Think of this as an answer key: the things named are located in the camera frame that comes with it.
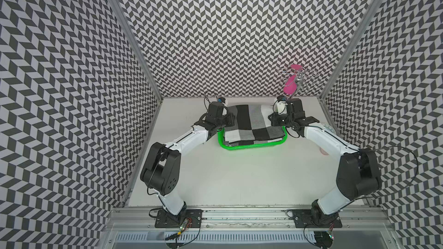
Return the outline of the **green plastic basket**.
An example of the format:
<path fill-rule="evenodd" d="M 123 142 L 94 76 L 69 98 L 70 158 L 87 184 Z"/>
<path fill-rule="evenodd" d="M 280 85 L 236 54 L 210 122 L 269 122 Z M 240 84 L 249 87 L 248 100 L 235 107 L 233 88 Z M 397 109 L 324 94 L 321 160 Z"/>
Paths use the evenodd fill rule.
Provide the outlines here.
<path fill-rule="evenodd" d="M 281 145 L 281 144 L 285 143 L 288 138 L 288 132 L 287 132 L 286 128 L 282 127 L 282 130 L 284 132 L 284 137 L 281 138 L 280 140 L 273 140 L 271 142 L 260 141 L 260 142 L 254 142 L 252 144 L 230 146 L 230 145 L 227 145 L 227 143 L 225 142 L 225 139 L 224 139 L 225 130 L 222 129 L 222 130 L 218 131 L 218 143 L 223 149 L 226 149 L 228 151 L 237 151 L 237 150 L 243 150 L 243 149 L 266 148 L 266 147 L 277 146 L 277 145 Z"/>

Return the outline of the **grey black checked scarf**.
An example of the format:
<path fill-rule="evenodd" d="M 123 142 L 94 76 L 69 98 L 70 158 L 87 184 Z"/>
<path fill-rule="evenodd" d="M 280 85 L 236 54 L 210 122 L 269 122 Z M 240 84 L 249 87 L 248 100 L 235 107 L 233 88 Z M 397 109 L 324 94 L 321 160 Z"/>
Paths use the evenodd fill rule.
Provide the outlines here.
<path fill-rule="evenodd" d="M 272 126 L 269 115 L 271 106 L 243 104 L 230 106 L 228 110 L 235 115 L 235 125 L 225 127 L 224 139 L 228 142 L 270 140 L 284 137 L 281 126 Z"/>

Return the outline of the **navy striped scarf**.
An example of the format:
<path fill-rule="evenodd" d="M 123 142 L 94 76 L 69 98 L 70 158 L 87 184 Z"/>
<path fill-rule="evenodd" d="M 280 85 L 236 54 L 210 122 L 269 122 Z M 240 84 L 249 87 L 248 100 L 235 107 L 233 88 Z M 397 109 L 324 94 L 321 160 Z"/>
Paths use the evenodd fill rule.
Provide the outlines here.
<path fill-rule="evenodd" d="M 223 141 L 223 144 L 226 146 L 230 146 L 230 147 L 252 146 L 252 145 L 259 145 L 259 144 L 276 143 L 276 142 L 280 142 L 280 141 L 284 140 L 285 138 L 286 138 L 286 136 L 276 138 L 276 139 L 270 139 L 270 140 L 254 140 L 254 141 L 242 140 L 242 141 L 235 141 L 235 142 Z"/>

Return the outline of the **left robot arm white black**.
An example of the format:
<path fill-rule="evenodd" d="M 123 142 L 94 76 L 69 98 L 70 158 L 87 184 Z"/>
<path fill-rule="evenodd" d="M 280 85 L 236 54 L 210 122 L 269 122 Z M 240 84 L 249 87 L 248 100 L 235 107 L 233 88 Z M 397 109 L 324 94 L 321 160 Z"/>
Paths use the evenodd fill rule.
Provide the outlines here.
<path fill-rule="evenodd" d="M 174 191 L 180 177 L 181 158 L 206 143 L 219 131 L 234 124 L 235 115 L 227 108 L 225 98 L 210 102 L 207 111 L 189 131 L 166 144 L 154 143 L 140 171 L 140 180 L 149 195 L 155 195 L 169 215 L 181 217 L 186 203 Z"/>

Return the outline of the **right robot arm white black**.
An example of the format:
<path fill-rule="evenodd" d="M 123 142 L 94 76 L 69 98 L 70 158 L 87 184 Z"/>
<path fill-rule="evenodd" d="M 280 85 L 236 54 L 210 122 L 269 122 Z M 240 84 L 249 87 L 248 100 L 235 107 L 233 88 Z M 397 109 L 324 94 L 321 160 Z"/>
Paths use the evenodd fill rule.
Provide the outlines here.
<path fill-rule="evenodd" d="M 350 144 L 318 119 L 306 116 L 300 99 L 279 96 L 272 108 L 268 117 L 271 125 L 296 131 L 339 162 L 333 189 L 311 204 L 314 223 L 337 218 L 344 207 L 381 188 L 381 172 L 373 150 Z"/>

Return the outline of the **pink plastic wine glass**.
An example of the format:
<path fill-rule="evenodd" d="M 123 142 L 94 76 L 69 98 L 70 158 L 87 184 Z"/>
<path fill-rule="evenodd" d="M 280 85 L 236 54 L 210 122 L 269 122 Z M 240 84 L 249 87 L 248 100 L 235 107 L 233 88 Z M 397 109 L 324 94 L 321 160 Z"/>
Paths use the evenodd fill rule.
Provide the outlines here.
<path fill-rule="evenodd" d="M 293 74 L 286 81 L 283 92 L 286 95 L 293 96 L 297 90 L 303 87 L 305 71 L 302 65 L 297 64 L 291 65 L 291 71 Z"/>

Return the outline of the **chrome glass holder stand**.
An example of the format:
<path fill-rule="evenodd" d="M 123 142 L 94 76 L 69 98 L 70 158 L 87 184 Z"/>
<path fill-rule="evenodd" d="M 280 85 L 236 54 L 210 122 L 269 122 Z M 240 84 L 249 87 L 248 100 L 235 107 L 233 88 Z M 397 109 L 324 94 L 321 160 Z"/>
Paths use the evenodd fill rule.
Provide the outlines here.
<path fill-rule="evenodd" d="M 318 72 L 312 68 L 289 68 L 280 73 L 281 92 L 286 98 L 316 96 Z"/>

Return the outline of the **pink transparent cup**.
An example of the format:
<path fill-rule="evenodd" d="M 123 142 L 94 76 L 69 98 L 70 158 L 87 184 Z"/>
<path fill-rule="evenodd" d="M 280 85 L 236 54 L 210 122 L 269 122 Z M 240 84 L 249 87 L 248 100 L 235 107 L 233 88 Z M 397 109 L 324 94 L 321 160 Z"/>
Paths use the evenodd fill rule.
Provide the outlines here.
<path fill-rule="evenodd" d="M 320 152 L 325 156 L 329 156 L 329 153 L 325 151 L 323 148 L 320 148 Z"/>

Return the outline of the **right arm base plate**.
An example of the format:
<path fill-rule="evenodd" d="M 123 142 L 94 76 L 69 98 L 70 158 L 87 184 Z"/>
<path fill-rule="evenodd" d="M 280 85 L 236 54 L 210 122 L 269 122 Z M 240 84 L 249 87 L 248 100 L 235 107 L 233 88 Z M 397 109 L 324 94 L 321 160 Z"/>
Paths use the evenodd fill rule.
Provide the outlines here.
<path fill-rule="evenodd" d="M 293 209 L 290 210 L 296 228 L 317 227 L 317 228 L 342 228 L 343 224 L 339 213 L 324 214 L 317 209 Z"/>

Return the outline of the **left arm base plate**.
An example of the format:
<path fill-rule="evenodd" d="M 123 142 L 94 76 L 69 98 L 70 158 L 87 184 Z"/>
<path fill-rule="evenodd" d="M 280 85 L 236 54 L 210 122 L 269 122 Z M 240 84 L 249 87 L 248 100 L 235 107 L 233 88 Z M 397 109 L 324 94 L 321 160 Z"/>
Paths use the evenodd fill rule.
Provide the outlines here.
<path fill-rule="evenodd" d="M 187 209 L 176 216 L 168 213 L 164 209 L 161 209 L 156 215 L 155 228 L 179 228 L 185 219 L 191 220 L 189 228 L 200 228 L 202 217 L 202 209 Z"/>

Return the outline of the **aluminium front rail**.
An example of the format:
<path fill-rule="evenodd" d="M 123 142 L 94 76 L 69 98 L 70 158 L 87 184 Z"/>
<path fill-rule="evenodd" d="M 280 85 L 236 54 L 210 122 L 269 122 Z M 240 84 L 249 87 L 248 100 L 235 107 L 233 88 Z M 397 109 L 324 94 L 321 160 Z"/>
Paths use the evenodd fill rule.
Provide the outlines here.
<path fill-rule="evenodd" d="M 298 206 L 259 206 L 259 207 L 202 207 L 197 220 L 196 230 L 228 231 L 289 231 L 319 228 L 311 219 L 305 205 Z M 118 208 L 111 212 L 105 231 L 153 231 L 177 230 L 167 222 L 163 225 L 156 221 L 157 211 L 150 207 Z M 350 205 L 339 213 L 332 229 L 335 231 L 393 231 L 394 226 L 386 213 L 379 207 Z"/>

